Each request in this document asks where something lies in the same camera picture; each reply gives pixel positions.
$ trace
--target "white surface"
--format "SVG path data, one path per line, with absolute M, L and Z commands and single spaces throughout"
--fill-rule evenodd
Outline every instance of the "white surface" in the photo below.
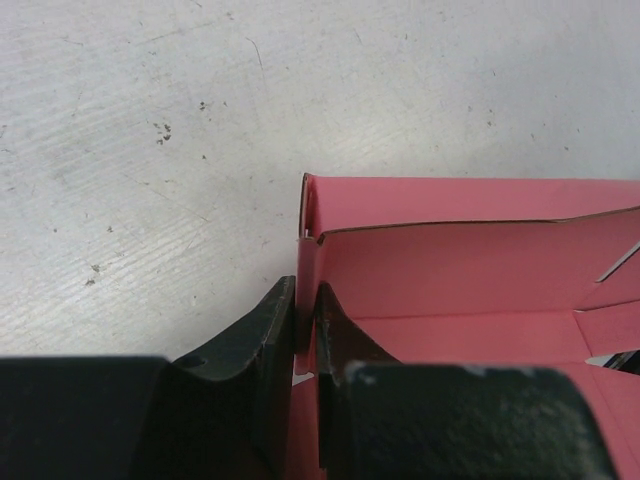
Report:
M 604 4 L 3 2 L 0 351 L 194 348 L 294 272 L 305 171 L 640 178 Z

